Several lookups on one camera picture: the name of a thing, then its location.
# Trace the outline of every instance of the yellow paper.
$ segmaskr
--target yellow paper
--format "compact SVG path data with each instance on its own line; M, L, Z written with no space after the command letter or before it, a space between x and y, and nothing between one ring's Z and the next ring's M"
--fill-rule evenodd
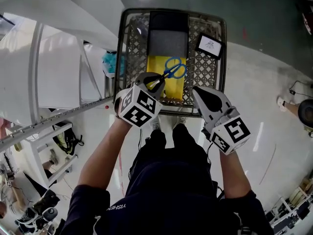
M156 72L159 74L163 74L165 70L165 63L171 57L163 57L163 56L149 56L148 57L148 65L147 72ZM180 58L182 64L186 64L186 58ZM178 60L171 60L168 62L167 67L172 67L177 64ZM181 67L176 73L175 76L181 76L184 73L184 67ZM184 77L175 79L175 78L166 78L165 79L165 94L166 98L174 98L182 100L182 93L184 88Z

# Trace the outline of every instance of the blue scissors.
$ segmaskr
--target blue scissors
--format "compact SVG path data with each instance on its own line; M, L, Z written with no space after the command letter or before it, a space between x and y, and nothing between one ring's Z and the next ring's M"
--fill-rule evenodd
M168 62L172 61L172 60L178 60L178 63L173 65L172 67L168 67ZM182 73L182 75L180 76L175 76L175 73L181 68L184 68L184 72ZM182 77L184 77L187 73L187 67L185 64L181 63L181 59L180 57L171 57L169 58L166 63L165 63L165 70L164 73L162 75L163 78L175 78L175 79L180 79Z

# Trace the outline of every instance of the tiled floor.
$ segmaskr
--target tiled floor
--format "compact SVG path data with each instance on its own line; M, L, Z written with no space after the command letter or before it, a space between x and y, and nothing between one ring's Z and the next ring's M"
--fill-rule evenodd
M238 149L238 154L253 190L265 210L269 210L279 196L288 196L313 168L312 139L295 116L281 112L276 104L278 95L295 103L301 102L304 98L300 95L293 97L287 93L288 88L295 80L305 82L309 79L261 52L232 43L228 43L227 48L225 94L238 108L252 133L248 142ZM301 84L297 84L295 90L310 93ZM166 116L160 118L167 147L173 147L172 119ZM83 135L85 142L84 146L76 147L78 161L73 165L73 172L65 176L67 183L74 188L82 166L114 121L114 113L111 109L104 109L102 105L73 117L71 121L75 134L78 137ZM186 126L198 144L207 149L208 141L200 132L202 120L189 118ZM143 131L143 143L150 132L149 128ZM122 198L127 189L128 171L138 152L138 142L139 131L132 129L125 139L108 188L111 204ZM210 149L209 157L212 161L212 178L223 187L216 147ZM71 189L64 180L51 189L57 194L71 196ZM58 218L67 216L69 199L65 198L66 200L61 197L57 206Z

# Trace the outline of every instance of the white stand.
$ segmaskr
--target white stand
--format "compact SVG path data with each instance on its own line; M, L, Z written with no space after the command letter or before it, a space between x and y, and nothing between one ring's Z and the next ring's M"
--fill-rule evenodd
M68 123L61 128L49 132L48 134L37 138L34 141L22 140L20 143L23 149L20 152L15 152L14 157L17 160L16 163L23 169L23 171L35 180L38 184L45 188L49 188L50 185L56 181L78 158L74 155L69 161L67 161L61 168L52 174L50 178L47 178L45 170L40 160L39 153L43 151L47 146L45 145L53 137L59 135L65 130L72 127L71 123ZM11 129L7 129L7 133L11 134L15 131L16 126Z

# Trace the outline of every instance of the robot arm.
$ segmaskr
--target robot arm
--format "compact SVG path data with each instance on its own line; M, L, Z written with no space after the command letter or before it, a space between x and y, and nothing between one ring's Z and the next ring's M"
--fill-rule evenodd
M165 86L161 75L154 72L143 72L129 88L116 95L114 109L118 116L127 123L141 128L157 117L162 108L159 102ZM149 84L158 81L150 89Z
M249 139L248 128L224 93L195 86L192 94L196 108L205 121L202 132L224 154L230 154Z

